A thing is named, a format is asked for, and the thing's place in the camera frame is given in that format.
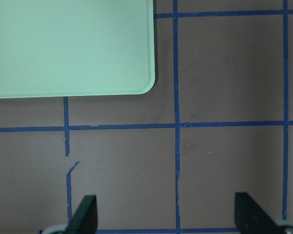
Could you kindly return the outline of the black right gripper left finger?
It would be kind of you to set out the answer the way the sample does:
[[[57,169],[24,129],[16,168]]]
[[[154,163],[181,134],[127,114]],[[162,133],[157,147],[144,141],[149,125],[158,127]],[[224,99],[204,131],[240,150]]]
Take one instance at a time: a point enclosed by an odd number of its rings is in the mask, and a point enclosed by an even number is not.
[[[85,195],[65,229],[66,234],[95,234],[98,228],[97,199]]]

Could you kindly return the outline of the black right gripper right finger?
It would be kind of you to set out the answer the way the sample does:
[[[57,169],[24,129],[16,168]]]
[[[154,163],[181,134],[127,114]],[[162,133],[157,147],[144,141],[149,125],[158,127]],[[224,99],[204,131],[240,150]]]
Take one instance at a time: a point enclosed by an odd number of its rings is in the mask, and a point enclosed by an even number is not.
[[[267,213],[246,192],[234,197],[234,223],[241,234],[285,234]]]

